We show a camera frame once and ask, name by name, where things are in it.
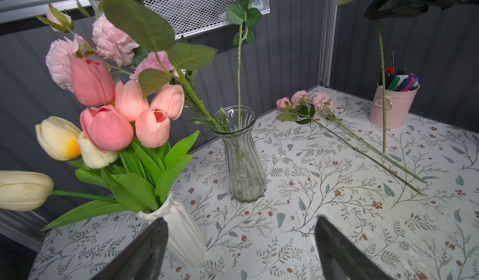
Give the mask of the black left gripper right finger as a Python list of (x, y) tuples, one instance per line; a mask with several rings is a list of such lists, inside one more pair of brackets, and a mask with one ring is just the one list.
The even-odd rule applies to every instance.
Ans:
[(325, 216), (315, 226), (315, 241), (327, 280), (389, 280), (390, 277), (351, 243)]

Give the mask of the pale pink rose stem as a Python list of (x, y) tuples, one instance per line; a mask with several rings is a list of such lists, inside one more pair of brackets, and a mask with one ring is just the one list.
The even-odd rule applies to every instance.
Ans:
[(420, 176), (418, 176), (417, 174), (415, 174), (414, 172), (410, 171), (408, 168), (406, 168), (405, 166), (399, 164), (397, 161), (395, 161), (394, 159), (392, 159), (390, 156), (388, 155), (385, 155), (385, 158), (382, 157), (382, 155), (380, 154), (381, 151), (376, 148), (375, 146), (373, 146), (372, 144), (370, 144), (369, 142), (365, 141), (362, 137), (360, 137), (358, 134), (356, 134), (355, 132), (353, 132), (349, 127), (347, 127), (342, 121), (341, 119), (339, 119), (333, 112), (333, 99), (325, 92), (322, 92), (322, 93), (318, 93), (316, 94), (312, 101), (311, 101), (311, 107), (314, 107), (315, 110), (317, 112), (319, 112), (324, 118), (326, 118), (327, 120), (330, 120), (332, 122), (334, 122), (337, 126), (340, 126), (343, 130), (345, 130), (348, 135), (350, 135), (351, 137), (355, 138), (359, 143), (365, 145), (369, 150), (373, 151), (374, 153), (376, 153), (377, 155), (379, 155), (382, 159), (382, 161), (379, 161), (379, 160), (376, 160), (375, 158), (373, 158), (372, 156), (368, 155), (365, 151), (362, 151), (362, 150), (359, 150), (357, 147), (351, 145), (349, 143), (348, 140), (346, 140), (345, 138), (343, 138), (342, 136), (338, 135), (335, 131), (331, 130), (330, 128), (324, 126), (323, 124), (319, 123), (318, 121), (315, 121), (316, 124), (318, 124), (320, 127), (324, 128), (327, 132), (331, 133), (332, 135), (334, 135), (335, 137), (337, 137), (340, 141), (342, 141), (343, 143), (345, 143), (348, 147), (350, 147), (351, 149), (353, 149), (355, 152), (361, 154), (362, 156), (365, 156), (366, 158), (368, 158), (369, 160), (371, 160), (373, 163), (375, 163), (377, 166), (381, 167), (381, 169), (383, 169), (384, 171), (388, 172), (389, 174), (391, 174), (393, 177), (395, 177), (396, 179), (398, 179), (399, 181), (401, 181), (403, 184), (405, 184), (406, 186), (410, 187), (411, 189), (417, 191), (417, 189), (415, 189), (408, 181), (406, 181), (405, 179), (403, 179), (401, 176), (395, 174), (390, 168), (388, 168), (384, 163), (383, 161), (387, 161), (389, 162), (390, 164), (392, 164), (394, 167), (398, 168), (399, 170), (403, 171), (404, 173), (406, 173), (407, 175), (411, 176), (413, 179), (417, 180), (417, 181), (420, 181), (421, 183), (424, 183), (426, 184), (427, 182), (421, 178)]

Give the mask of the large pink rose stem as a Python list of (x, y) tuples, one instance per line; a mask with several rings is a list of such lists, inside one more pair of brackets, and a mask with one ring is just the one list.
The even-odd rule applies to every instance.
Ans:
[[(425, 183), (425, 180), (419, 177), (414, 172), (410, 171), (405, 166), (399, 164), (397, 161), (392, 159), (390, 156), (386, 155), (384, 152), (381, 152), (379, 149), (371, 145), (370, 143), (366, 142), (363, 138), (353, 132), (348, 126), (346, 126), (343, 121), (337, 117), (337, 115), (333, 112), (333, 98), (327, 93), (318, 93), (314, 97), (311, 97), (306, 91), (298, 91), (296, 92), (291, 99), (287, 97), (283, 97), (276, 101), (276, 107), (280, 111), (277, 115), (277, 119), (282, 122), (294, 122), (299, 125), (307, 125), (307, 124), (316, 124), (322, 129), (325, 129), (331, 135), (335, 136), (339, 139), (343, 144), (354, 150), (356, 153), (366, 157), (377, 166), (379, 166), (384, 171), (391, 174), (394, 178), (399, 180), (403, 183), (406, 187), (410, 188), (414, 192), (419, 195), (424, 195), (418, 188), (414, 185), (410, 184), (406, 179), (396, 174), (393, 170), (388, 168), (383, 162), (386, 161), (393, 165), (394, 167), (398, 168), (399, 170), (403, 171), (407, 175), (411, 176), (414, 180), (420, 181), (421, 183)], [(373, 151), (377, 155), (381, 157), (381, 161), (376, 160), (372, 156), (368, 155), (365, 151), (360, 150), (358, 147), (353, 146), (349, 143), (349, 140), (343, 138), (342, 136), (338, 135), (335, 131), (329, 129), (316, 118), (317, 115), (321, 115), (326, 120), (334, 122), (337, 126), (341, 127), (345, 130), (348, 135), (356, 139), (359, 143), (365, 145), (368, 150)]]

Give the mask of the hot pink rose stem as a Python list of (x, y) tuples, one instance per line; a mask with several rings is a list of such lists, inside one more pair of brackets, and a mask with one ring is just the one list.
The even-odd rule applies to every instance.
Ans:
[[(337, 0), (337, 5), (346, 5), (352, 3), (355, 0)], [(386, 94), (385, 94), (385, 59), (384, 59), (384, 44), (382, 40), (382, 29), (380, 22), (377, 20), (375, 22), (375, 28), (377, 32), (377, 41), (379, 44), (379, 54), (380, 54), (380, 76), (381, 76), (381, 89), (382, 89), (382, 151), (381, 155), (385, 158), (386, 146), (387, 146), (387, 109), (386, 109)]]

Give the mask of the pink carnation stem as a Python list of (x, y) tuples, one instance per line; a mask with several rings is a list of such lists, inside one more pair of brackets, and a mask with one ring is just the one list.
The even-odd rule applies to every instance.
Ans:
[(207, 125), (209, 129), (218, 132), (226, 132), (224, 111), (219, 116), (211, 114), (203, 100), (196, 93), (194, 80), (197, 70), (180, 69), (168, 59), (167, 51), (151, 52), (143, 47), (134, 50), (133, 64), (135, 70), (129, 75), (129, 79), (140, 84), (140, 92), (144, 98), (158, 94), (168, 85), (179, 85), (187, 105), (186, 109), (192, 109), (201, 115), (190, 121), (195, 125)]

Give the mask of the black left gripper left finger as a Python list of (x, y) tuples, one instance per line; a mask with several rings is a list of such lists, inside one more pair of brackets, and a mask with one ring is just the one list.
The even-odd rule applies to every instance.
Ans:
[(143, 231), (95, 280), (157, 280), (168, 242), (167, 222), (159, 218)]

